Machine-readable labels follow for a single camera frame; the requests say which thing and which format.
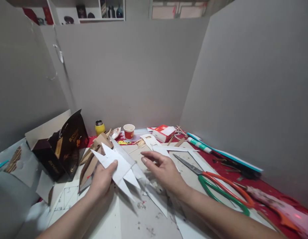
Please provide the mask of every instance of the yellow bottle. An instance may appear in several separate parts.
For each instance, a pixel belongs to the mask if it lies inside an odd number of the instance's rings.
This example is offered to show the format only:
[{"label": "yellow bottle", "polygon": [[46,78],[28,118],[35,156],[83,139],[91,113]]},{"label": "yellow bottle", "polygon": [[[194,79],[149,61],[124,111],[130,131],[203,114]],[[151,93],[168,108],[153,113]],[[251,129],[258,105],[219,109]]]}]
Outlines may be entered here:
[{"label": "yellow bottle", "polygon": [[101,120],[95,122],[96,135],[99,136],[101,133],[105,133],[105,125]]}]

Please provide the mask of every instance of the red paper cup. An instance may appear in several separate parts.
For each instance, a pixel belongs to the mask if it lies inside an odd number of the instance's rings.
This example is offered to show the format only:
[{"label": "red paper cup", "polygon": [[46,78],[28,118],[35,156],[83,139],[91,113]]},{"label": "red paper cup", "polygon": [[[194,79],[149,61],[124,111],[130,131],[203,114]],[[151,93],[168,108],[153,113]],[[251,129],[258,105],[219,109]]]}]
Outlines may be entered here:
[{"label": "red paper cup", "polygon": [[124,125],[124,131],[125,131],[125,138],[126,139],[132,139],[134,136],[134,129],[135,126],[132,124],[126,124]]}]

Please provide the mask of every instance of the glue stick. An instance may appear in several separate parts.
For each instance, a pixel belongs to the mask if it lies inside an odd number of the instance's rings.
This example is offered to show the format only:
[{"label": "glue stick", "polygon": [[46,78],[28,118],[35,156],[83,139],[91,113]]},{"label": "glue stick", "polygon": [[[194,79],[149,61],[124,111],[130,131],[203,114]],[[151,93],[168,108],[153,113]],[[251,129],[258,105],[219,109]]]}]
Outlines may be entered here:
[{"label": "glue stick", "polygon": [[195,145],[197,148],[200,148],[202,151],[206,152],[206,153],[211,153],[211,149],[208,148],[206,145],[203,145],[201,142],[198,142],[197,140],[188,137],[187,142]]}]

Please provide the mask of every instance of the left hand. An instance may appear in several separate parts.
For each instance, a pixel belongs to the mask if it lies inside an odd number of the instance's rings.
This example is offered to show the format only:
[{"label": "left hand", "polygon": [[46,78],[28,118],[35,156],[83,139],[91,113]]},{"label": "left hand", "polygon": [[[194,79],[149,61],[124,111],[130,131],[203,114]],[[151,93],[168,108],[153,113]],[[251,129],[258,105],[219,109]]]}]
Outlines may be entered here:
[{"label": "left hand", "polygon": [[106,169],[99,164],[95,170],[95,174],[87,195],[95,200],[105,197],[111,184],[112,175],[117,168],[118,161],[114,160]]}]

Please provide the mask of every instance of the hand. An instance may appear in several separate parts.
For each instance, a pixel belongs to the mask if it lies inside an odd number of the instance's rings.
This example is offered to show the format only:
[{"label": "hand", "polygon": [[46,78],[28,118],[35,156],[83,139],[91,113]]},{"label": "hand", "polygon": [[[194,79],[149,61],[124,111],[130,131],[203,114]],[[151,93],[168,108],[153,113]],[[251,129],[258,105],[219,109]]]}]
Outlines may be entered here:
[{"label": "hand", "polygon": [[87,195],[95,200],[105,197],[109,190],[112,175],[117,168],[117,164],[118,161],[114,160],[114,162],[111,163],[106,169],[101,164],[97,166]]},{"label": "hand", "polygon": [[141,154],[144,155],[142,162],[160,184],[178,199],[186,201],[190,195],[191,187],[185,183],[172,159],[155,151],[144,151]]}]

